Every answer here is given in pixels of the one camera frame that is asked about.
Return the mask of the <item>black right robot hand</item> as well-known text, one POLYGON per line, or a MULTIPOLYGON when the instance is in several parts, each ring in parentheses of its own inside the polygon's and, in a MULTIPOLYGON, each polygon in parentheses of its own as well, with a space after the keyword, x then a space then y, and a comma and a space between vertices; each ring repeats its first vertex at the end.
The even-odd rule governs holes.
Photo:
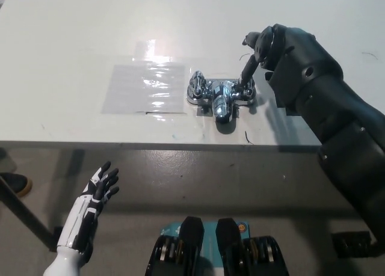
POLYGON ((325 75, 343 79, 339 63, 303 29, 275 24, 262 32, 249 32, 242 44, 252 48, 256 62, 271 73, 269 85, 291 111, 296 110, 302 88, 312 80, 325 75))

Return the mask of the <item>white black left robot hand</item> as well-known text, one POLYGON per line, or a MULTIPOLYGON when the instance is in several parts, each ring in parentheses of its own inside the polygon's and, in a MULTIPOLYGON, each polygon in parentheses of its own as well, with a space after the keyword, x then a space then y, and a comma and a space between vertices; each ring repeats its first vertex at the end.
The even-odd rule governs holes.
POLYGON ((99 215, 119 191, 116 185, 119 170, 110 170, 110 167, 110 161, 99 167, 76 198, 59 237, 58 248, 84 253, 93 242, 99 215))

